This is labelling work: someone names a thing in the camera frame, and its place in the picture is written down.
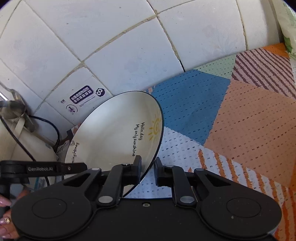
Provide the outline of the person's left hand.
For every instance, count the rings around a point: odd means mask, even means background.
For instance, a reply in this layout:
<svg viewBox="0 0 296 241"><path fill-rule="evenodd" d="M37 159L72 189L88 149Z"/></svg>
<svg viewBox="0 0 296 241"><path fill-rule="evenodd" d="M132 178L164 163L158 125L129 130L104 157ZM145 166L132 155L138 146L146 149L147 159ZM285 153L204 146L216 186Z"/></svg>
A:
<svg viewBox="0 0 296 241"><path fill-rule="evenodd" d="M1 207L10 207L12 202L1 195ZM15 225L12 222L11 210L5 212L1 218L1 238L17 240L20 237Z"/></svg>

